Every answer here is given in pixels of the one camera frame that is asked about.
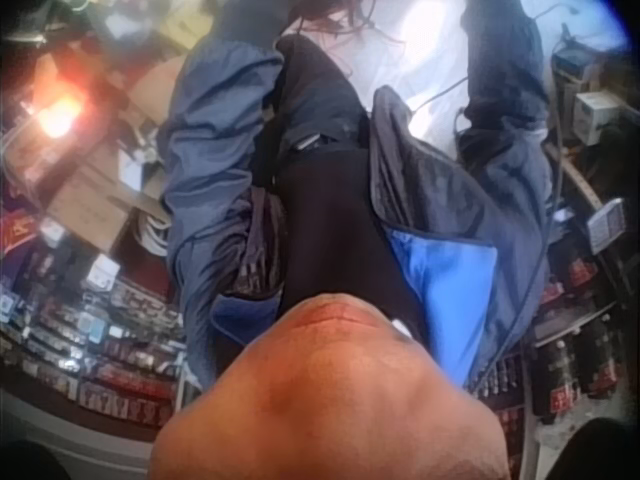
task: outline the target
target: box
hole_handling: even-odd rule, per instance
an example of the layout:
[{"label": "box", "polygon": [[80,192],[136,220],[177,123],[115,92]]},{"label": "box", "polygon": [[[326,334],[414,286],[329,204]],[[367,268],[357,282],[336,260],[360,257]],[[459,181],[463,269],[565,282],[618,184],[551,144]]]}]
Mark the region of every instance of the box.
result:
[{"label": "box", "polygon": [[118,147],[105,142],[64,183],[47,213],[67,230],[109,254],[134,208],[169,221],[159,201],[165,181],[164,171],[157,169],[141,192],[122,184],[118,180]]},{"label": "box", "polygon": [[608,92],[576,95],[573,110],[573,133],[588,147],[600,142],[602,128],[618,116],[620,103]]}]

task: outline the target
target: floor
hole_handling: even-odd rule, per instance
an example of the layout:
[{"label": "floor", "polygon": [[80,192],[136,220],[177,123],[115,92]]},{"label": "floor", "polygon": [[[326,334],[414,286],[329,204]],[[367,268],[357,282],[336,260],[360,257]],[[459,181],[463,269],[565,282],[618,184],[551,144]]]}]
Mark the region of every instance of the floor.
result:
[{"label": "floor", "polygon": [[[624,31],[600,0],[568,0],[561,4],[556,0],[521,1],[531,17],[559,5],[538,19],[547,60],[560,38],[563,23],[594,48],[625,45]],[[368,110],[375,90],[382,85],[392,86],[415,109],[466,77],[467,38],[460,27],[465,0],[363,0],[365,13],[370,11],[372,2],[372,20],[377,29],[338,38],[325,33],[308,34],[349,77]],[[552,91],[550,66],[545,81]],[[416,137],[452,157],[453,122],[456,112],[468,102],[466,87],[464,82],[419,110],[410,125]],[[460,120],[458,128],[464,128],[465,122]]]}]

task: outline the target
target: cardboard box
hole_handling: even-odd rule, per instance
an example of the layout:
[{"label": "cardboard box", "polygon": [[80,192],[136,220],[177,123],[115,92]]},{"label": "cardboard box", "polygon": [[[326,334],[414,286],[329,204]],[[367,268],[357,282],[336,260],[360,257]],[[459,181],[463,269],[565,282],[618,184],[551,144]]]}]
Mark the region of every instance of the cardboard box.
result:
[{"label": "cardboard box", "polygon": [[169,116],[171,97],[185,60],[182,55],[161,63],[127,92],[129,100],[158,126]]},{"label": "cardboard box", "polygon": [[119,240],[131,209],[131,205],[114,197],[109,182],[96,179],[82,167],[60,188],[47,212],[78,237],[109,253]]},{"label": "cardboard box", "polygon": [[120,240],[134,208],[163,221],[160,204],[166,177],[158,169],[142,192],[118,180],[118,148],[100,144],[67,180],[47,212],[66,229],[109,254]]},{"label": "cardboard box", "polygon": [[596,145],[602,128],[611,123],[619,111],[618,99],[608,92],[579,93],[573,110],[573,132],[588,147]]}]

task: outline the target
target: price tag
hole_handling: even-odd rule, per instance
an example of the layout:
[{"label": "price tag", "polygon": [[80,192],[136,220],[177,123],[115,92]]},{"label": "price tag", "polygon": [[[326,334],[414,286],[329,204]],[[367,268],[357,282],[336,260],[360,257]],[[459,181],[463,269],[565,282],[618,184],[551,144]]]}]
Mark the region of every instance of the price tag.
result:
[{"label": "price tag", "polygon": [[45,218],[40,224],[40,233],[45,243],[51,248],[58,248],[62,237],[64,237],[65,230],[62,225],[53,220],[52,218]]},{"label": "price tag", "polygon": [[96,290],[109,292],[119,271],[120,265],[101,253],[91,266],[87,282]]},{"label": "price tag", "polygon": [[0,322],[9,323],[11,314],[18,303],[18,296],[15,293],[3,291],[0,295]]}]

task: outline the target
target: pants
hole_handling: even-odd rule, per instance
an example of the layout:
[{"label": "pants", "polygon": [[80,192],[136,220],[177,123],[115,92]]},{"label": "pants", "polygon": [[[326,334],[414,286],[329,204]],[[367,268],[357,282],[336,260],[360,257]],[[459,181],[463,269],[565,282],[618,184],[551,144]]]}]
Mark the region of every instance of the pants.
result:
[{"label": "pants", "polygon": [[265,106],[274,117],[256,140],[254,183],[268,187],[296,145],[319,135],[320,144],[367,148],[369,119],[358,94],[338,66],[302,35],[282,37],[276,48],[284,67]]}]

